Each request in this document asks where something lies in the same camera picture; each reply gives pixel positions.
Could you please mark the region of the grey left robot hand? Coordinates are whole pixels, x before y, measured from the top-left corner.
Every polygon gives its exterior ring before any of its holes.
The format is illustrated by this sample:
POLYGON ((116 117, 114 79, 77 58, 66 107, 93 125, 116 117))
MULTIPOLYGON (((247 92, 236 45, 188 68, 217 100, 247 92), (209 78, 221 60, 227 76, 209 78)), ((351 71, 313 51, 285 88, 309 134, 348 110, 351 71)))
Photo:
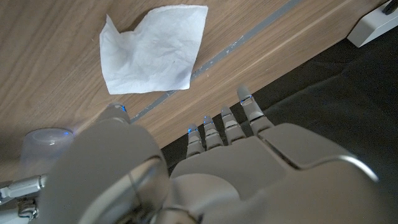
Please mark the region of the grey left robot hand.
POLYGON ((231 110, 188 130, 173 170, 154 138, 109 105, 49 173, 39 223, 392 223, 378 176, 343 147, 300 126, 272 124, 248 89, 238 96, 253 134, 231 110))

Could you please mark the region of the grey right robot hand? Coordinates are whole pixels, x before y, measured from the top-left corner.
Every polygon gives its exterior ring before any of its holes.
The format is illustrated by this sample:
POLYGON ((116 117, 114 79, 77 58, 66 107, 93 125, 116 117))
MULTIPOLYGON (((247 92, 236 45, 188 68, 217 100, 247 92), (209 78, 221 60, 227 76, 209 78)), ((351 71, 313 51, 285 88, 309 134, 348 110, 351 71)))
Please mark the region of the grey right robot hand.
POLYGON ((39 194, 48 175, 1 183, 1 224, 33 223, 39 216, 39 194))

